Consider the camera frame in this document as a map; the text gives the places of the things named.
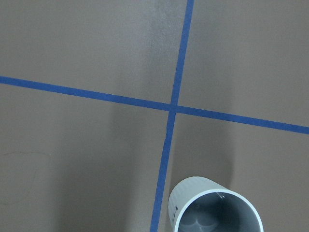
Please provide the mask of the white ribbed mug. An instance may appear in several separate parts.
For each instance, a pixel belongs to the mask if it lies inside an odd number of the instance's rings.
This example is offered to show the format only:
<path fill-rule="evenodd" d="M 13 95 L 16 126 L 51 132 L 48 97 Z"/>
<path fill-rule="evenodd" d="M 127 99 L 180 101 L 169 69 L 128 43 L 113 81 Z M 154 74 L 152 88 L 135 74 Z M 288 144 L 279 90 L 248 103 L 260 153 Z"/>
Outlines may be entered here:
<path fill-rule="evenodd" d="M 242 195 L 199 176 L 179 182 L 169 196 L 174 232 L 262 232 L 261 218 Z"/>

